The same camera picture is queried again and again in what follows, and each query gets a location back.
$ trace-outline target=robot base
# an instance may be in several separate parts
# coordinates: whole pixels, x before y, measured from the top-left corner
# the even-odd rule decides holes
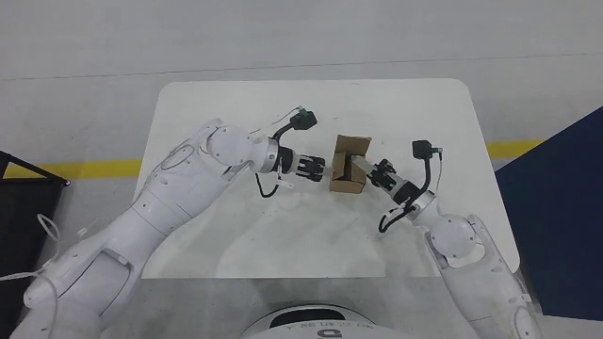
[[[304,305],[283,309],[259,319],[241,339],[412,339],[375,326],[368,318],[333,305]]]
[[[263,316],[246,329],[240,339],[249,339],[259,332],[283,325],[318,320],[353,321],[373,325],[371,320],[350,309],[334,305],[302,305],[281,309]]]

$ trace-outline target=black stand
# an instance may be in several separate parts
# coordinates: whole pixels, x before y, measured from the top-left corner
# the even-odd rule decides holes
[[[34,171],[41,178],[4,178],[8,164]],[[53,218],[69,181],[0,151],[0,276],[36,270],[46,232],[37,215]],[[31,280],[0,282],[0,338],[14,331],[24,308],[23,293]]]

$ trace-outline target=wire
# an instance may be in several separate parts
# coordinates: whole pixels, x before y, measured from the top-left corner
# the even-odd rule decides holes
[[[283,115],[283,117],[281,117],[281,118],[279,118],[278,120],[276,120],[276,121],[272,122],[271,124],[269,124],[269,126],[272,126],[273,124],[276,124],[276,123],[278,123],[279,121],[284,120],[286,117],[288,117],[288,116],[289,116],[289,114],[293,113],[295,110],[302,110],[302,109],[303,109],[303,106],[301,106],[301,105],[300,105],[300,106],[297,106],[297,107],[292,108],[291,110],[289,110],[289,112],[288,112],[288,113],[286,113],[285,115]],[[251,132],[250,132],[250,134],[255,134],[256,132],[258,132],[258,131],[262,130],[262,128],[264,128],[264,127],[258,128],[257,130],[253,130],[253,131],[251,131]]]
[[[530,316],[532,322],[534,322],[534,326],[536,327],[536,330],[538,331],[539,337],[540,338],[544,338],[543,331],[542,331],[542,329],[540,329],[540,325],[538,324],[538,321],[536,320],[536,318],[534,317],[534,315],[531,313],[530,309],[526,308],[523,305],[517,306],[517,309],[515,309],[515,312],[513,313],[513,327],[515,328],[515,334],[517,335],[517,337],[521,338],[521,337],[524,336],[524,335],[521,335],[521,333],[519,333],[519,328],[517,327],[517,314],[522,309],[525,310],[526,313],[528,313],[528,315]]]
[[[17,280],[17,279],[26,279],[26,278],[37,278],[47,283],[50,286],[52,295],[53,295],[53,319],[50,323],[50,328],[48,328],[48,339],[51,339],[53,336],[53,332],[55,331],[55,324],[57,323],[57,312],[58,312],[58,292],[55,288],[53,282],[47,277],[41,275],[41,273],[46,269],[48,265],[54,262],[59,254],[60,248],[60,230],[57,225],[49,218],[42,214],[37,214],[38,222],[40,223],[43,230],[48,234],[48,236],[56,243],[55,254],[44,263],[44,265],[35,272],[19,272],[12,275],[2,276],[0,277],[0,282]],[[54,232],[50,230],[47,224],[53,228]]]
[[[169,158],[171,158],[172,156],[174,156],[177,152],[183,151],[185,149],[189,149],[190,151],[187,154],[187,156],[184,157],[182,160],[178,161],[174,165],[168,165],[167,167],[163,165],[166,160],[168,160]],[[185,144],[185,145],[182,145],[182,146],[178,146],[178,148],[176,148],[176,149],[174,149],[173,151],[170,152],[170,154],[168,155],[168,157],[166,157],[163,161],[161,161],[161,164],[159,164],[159,167],[162,170],[171,170],[171,169],[174,169],[177,166],[179,166],[180,164],[182,164],[183,162],[187,161],[188,158],[191,157],[193,153],[195,153],[195,147],[193,147],[190,144]]]
[[[425,193],[425,191],[427,191],[430,184],[432,183],[432,166],[430,164],[430,159],[425,158],[423,161],[425,162],[425,182],[423,183],[423,186],[417,191],[417,193],[414,195],[414,197],[409,199],[408,202],[404,205],[404,210],[402,211],[401,214],[399,214],[395,218],[392,218],[391,220],[387,221],[387,223],[385,223],[387,216],[383,215],[381,217],[381,220],[379,221],[379,228],[378,228],[379,233],[383,234],[383,233],[387,232],[389,227],[391,227],[394,223],[396,223],[400,219],[404,218],[406,215],[408,215],[411,212],[416,210],[416,208],[413,206],[413,203],[418,199],[418,197],[420,197],[421,195],[423,195],[423,193]]]
[[[272,136],[272,138],[274,140],[276,140],[277,142],[279,142],[281,140],[281,136],[285,132],[289,131],[292,128],[293,128],[293,123],[288,123],[285,126],[283,126],[283,127],[279,128],[278,130],[276,130],[276,132],[274,133],[274,135]]]
[[[521,289],[521,293],[524,295],[528,295],[528,288],[526,285],[519,279],[517,275],[513,275],[515,277],[515,281],[519,284],[519,288]]]
[[[438,152],[438,157],[440,159],[440,171],[437,174],[437,183],[435,184],[435,196],[437,197],[437,192],[440,190],[440,180],[442,179],[442,168],[444,167],[444,162],[442,161],[442,152]]]
[[[271,192],[269,192],[268,194],[264,193],[264,189],[262,188],[262,184],[260,183],[260,177],[259,175],[256,173],[255,174],[255,181],[257,182],[257,186],[260,189],[260,195],[262,196],[262,198],[271,198],[275,193],[276,190],[279,189],[279,181],[281,181],[281,159],[278,159],[278,164],[277,164],[277,172],[276,172],[276,184],[274,185],[274,188],[272,189]]]
[[[262,189],[262,184],[260,183],[260,177],[257,175],[257,173],[255,174],[255,181],[257,182],[257,186],[260,188],[260,195],[262,198],[271,198],[276,193],[276,190],[279,189],[279,185],[276,184],[270,193],[265,194],[264,190]]]
[[[440,211],[440,199],[438,198],[439,197],[438,193],[440,191],[440,180],[442,179],[442,169],[444,168],[444,161],[442,161],[442,153],[443,152],[444,151],[438,152],[438,158],[440,159],[440,171],[437,174],[437,184],[435,184],[435,208],[437,209],[437,212],[441,212]]]
[[[18,280],[18,279],[26,279],[26,278],[30,278],[30,277],[38,278],[38,279],[44,281],[45,283],[47,283],[50,286],[50,289],[52,291],[53,302],[54,302],[53,303],[53,319],[50,321],[50,327],[47,328],[48,339],[51,339],[53,337],[53,333],[55,331],[55,324],[57,323],[57,312],[58,312],[58,292],[57,292],[57,289],[55,288],[55,285],[53,284],[53,282],[51,282],[50,279],[46,278],[43,275],[40,275],[37,272],[19,272],[16,274],[3,276],[3,277],[0,277],[0,282]]]

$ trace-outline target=black cable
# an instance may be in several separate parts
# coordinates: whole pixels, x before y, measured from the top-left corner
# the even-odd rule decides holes
[[[423,183],[423,186],[417,191],[417,193],[414,195],[413,198],[409,199],[406,202],[406,204],[404,205],[404,210],[402,210],[401,214],[399,214],[395,218],[392,218],[391,220],[387,221],[387,223],[385,225],[383,225],[383,224],[385,223],[385,219],[387,218],[387,216],[383,215],[381,217],[381,220],[379,221],[379,233],[383,234],[383,233],[387,232],[387,230],[389,229],[389,227],[392,226],[392,224],[394,224],[395,222],[399,221],[401,218],[404,218],[406,215],[413,212],[415,210],[415,208],[413,207],[413,203],[418,199],[418,197],[423,195],[425,193],[425,191],[427,191],[427,189],[429,188],[430,183],[432,182],[432,165],[430,163],[429,158],[426,158],[423,161],[425,162],[425,182]]]
[[[274,140],[276,140],[277,142],[279,142],[281,140],[281,136],[285,132],[289,131],[292,128],[293,128],[293,123],[290,122],[290,123],[286,124],[285,126],[283,126],[283,127],[279,128],[278,130],[276,130],[276,132],[274,133],[274,135],[272,136],[272,138]]]
[[[260,188],[260,195],[262,196],[262,198],[272,197],[272,195],[274,195],[274,193],[276,193],[276,190],[279,189],[279,184],[276,184],[270,193],[264,194],[264,190],[262,189],[262,184],[260,183],[260,177],[257,175],[257,173],[255,174],[255,181],[257,182],[257,186]]]

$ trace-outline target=white cable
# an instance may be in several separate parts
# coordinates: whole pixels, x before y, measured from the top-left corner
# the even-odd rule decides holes
[[[390,209],[389,211],[386,211],[383,215],[386,218],[392,218],[392,216],[394,216],[394,212],[402,211],[403,209],[404,209],[404,206],[401,205],[400,207],[395,207],[395,208]]]
[[[276,169],[276,185],[286,187],[286,188],[293,188],[293,184],[291,184],[290,182],[287,182],[283,179],[282,172],[283,172],[283,168],[281,166],[281,159],[279,159],[278,168]]]
[[[94,225],[96,225],[96,223],[97,223],[97,222],[98,222],[100,219],[101,219],[100,217],[96,218],[96,219],[95,219],[93,222],[91,222],[90,224],[88,224],[88,226],[86,226],[86,227],[84,227],[84,228],[80,229],[79,231],[77,231],[77,236],[78,236],[78,237],[83,237],[84,235],[86,235],[86,234],[87,234],[87,233],[90,231],[90,229],[91,229],[91,228],[92,228]]]
[[[528,293],[528,288],[526,287],[526,285],[519,279],[519,277],[515,274],[513,274],[513,276],[515,277],[515,280],[517,281],[517,283],[519,284],[519,288],[521,289],[521,293],[523,293],[524,295],[530,295],[530,293]]]
[[[189,152],[188,152],[188,154],[187,154],[187,156],[186,156],[186,157],[184,157],[182,160],[178,161],[178,162],[177,162],[177,163],[175,163],[174,165],[168,165],[167,167],[164,167],[164,166],[163,166],[164,162],[165,162],[167,159],[169,159],[170,157],[174,156],[174,155],[175,155],[177,152],[183,151],[184,149],[189,149]],[[191,157],[193,153],[195,153],[195,147],[193,147],[193,146],[192,146],[192,145],[190,145],[190,144],[185,144],[185,145],[183,145],[182,147],[178,147],[178,148],[176,148],[175,150],[173,150],[173,151],[172,151],[172,152],[171,152],[171,153],[168,155],[168,157],[166,157],[166,158],[165,158],[165,159],[164,159],[164,160],[161,162],[161,164],[160,164],[160,168],[161,168],[162,170],[171,170],[171,169],[174,169],[174,168],[176,168],[177,166],[179,166],[180,164],[182,164],[183,162],[187,161],[187,160],[188,160],[188,158],[189,158],[189,157]]]
[[[283,117],[281,117],[280,119],[278,119],[278,120],[276,120],[276,121],[272,122],[271,124],[266,125],[266,126],[264,126],[264,127],[272,126],[273,124],[276,124],[276,123],[278,123],[279,121],[284,120],[286,117],[288,117],[288,115],[289,115],[289,114],[293,113],[295,110],[302,110],[302,109],[303,109],[303,106],[301,106],[301,105],[300,105],[300,106],[297,106],[297,107],[294,107],[294,108],[292,108],[291,110],[289,110],[289,112],[288,112],[288,113],[286,113],[285,115],[283,115]],[[255,134],[256,132],[258,132],[258,131],[262,130],[264,127],[260,127],[260,128],[258,128],[257,130],[253,130],[253,131],[251,131],[251,132],[250,132],[250,134]]]
[[[25,279],[25,278],[30,278],[30,277],[38,278],[38,279],[44,281],[45,283],[47,283],[50,286],[50,289],[52,291],[52,294],[53,294],[53,319],[50,321],[50,328],[45,329],[45,330],[48,330],[48,339],[51,339],[53,337],[53,332],[55,331],[55,324],[57,323],[58,293],[57,293],[57,289],[55,288],[55,285],[50,281],[50,279],[46,278],[43,275],[40,275],[37,272],[20,272],[17,274],[0,277],[0,282],[17,280],[17,279]]]
[[[52,262],[54,262],[58,257],[59,248],[60,248],[60,230],[58,229],[57,225],[51,219],[47,218],[46,216],[44,216],[42,214],[38,214],[37,218],[38,218],[38,222],[40,223],[41,227],[44,229],[46,234],[48,234],[48,236],[56,243],[55,254],[48,261],[46,261],[39,270],[37,270],[35,272],[19,272],[19,273],[12,274],[12,275],[2,276],[2,277],[0,277],[0,282],[34,277],[34,278],[38,278],[38,279],[44,281],[45,283],[47,283],[50,286],[50,289],[51,289],[51,292],[53,295],[53,319],[50,323],[50,328],[48,328],[48,339],[51,339],[53,336],[53,332],[55,330],[55,324],[57,323],[58,292],[57,292],[57,289],[55,288],[55,285],[53,284],[53,282],[50,279],[46,278],[45,276],[41,275],[41,273],[46,269],[46,267],[48,265],[50,265]],[[50,226],[53,228],[54,232],[50,230],[50,228],[48,227],[47,224],[50,224]]]
[[[436,198],[435,209],[437,210],[437,212],[440,212],[440,198],[439,198],[438,193],[440,191],[440,180],[442,179],[442,169],[444,168],[444,161],[442,160],[443,152],[444,151],[440,151],[439,152],[440,154],[438,154],[438,156],[439,156],[438,158],[440,160],[440,171],[437,174],[437,184],[435,184],[435,198]]]
[[[536,330],[538,331],[538,335],[540,336],[540,338],[544,339],[545,337],[543,336],[543,331],[540,329],[540,325],[538,324],[538,321],[536,321],[536,318],[531,313],[530,309],[526,308],[523,305],[517,306],[517,309],[515,309],[515,313],[513,313],[513,326],[515,328],[515,334],[517,335],[517,338],[521,339],[521,337],[522,337],[521,333],[519,332],[519,328],[517,327],[517,314],[522,309],[525,310],[526,313],[528,313],[528,315],[530,316],[532,322],[534,322],[534,326],[536,327]]]

